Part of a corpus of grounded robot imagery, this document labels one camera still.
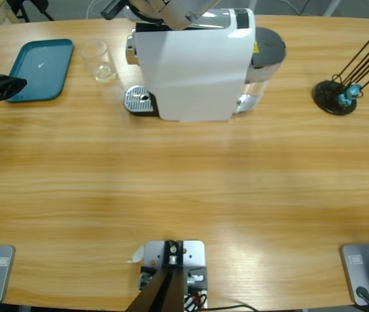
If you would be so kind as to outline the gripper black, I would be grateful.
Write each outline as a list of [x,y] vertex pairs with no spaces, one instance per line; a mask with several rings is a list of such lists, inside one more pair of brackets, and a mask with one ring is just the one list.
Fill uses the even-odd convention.
[[105,20],[113,20],[129,4],[129,8],[142,20],[154,23],[162,20],[173,30],[183,30],[218,3],[215,0],[111,0],[101,11],[101,16]]

